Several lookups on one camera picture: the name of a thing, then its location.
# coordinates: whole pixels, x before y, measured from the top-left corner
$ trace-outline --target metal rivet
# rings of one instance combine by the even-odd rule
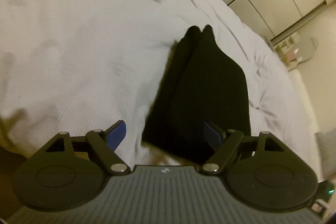
[[[218,164],[204,164],[202,168],[207,172],[217,172],[219,170]]]
[[[125,172],[127,170],[126,164],[113,164],[111,170],[114,172]]]

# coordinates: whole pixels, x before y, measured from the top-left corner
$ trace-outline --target blue tab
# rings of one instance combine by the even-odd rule
[[[122,121],[110,133],[108,133],[106,144],[112,150],[116,150],[126,136],[126,124]]]
[[[204,138],[207,141],[208,145],[212,147],[213,150],[217,150],[222,145],[221,135],[214,130],[208,123],[204,123],[203,126]]]

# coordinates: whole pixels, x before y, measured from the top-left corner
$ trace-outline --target device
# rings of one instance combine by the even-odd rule
[[[314,171],[269,132],[251,137],[205,123],[205,139],[215,152],[199,170],[131,170],[114,153],[125,134],[125,122],[118,121],[83,137],[55,135],[14,173],[13,189],[24,207],[8,224],[321,221],[311,210],[318,190]]]

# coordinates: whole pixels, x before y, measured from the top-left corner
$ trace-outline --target white bedsheet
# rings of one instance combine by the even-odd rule
[[[206,24],[246,75],[252,134],[271,131],[310,164],[285,68],[221,0],[0,0],[0,115],[16,118],[1,146],[29,157],[59,131],[80,136],[123,119],[117,154],[151,163],[141,132],[170,47]]]

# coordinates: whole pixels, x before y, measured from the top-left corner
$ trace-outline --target logo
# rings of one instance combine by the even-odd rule
[[[170,169],[169,168],[163,168],[161,169],[161,172],[164,173],[164,174],[167,174],[170,172]]]

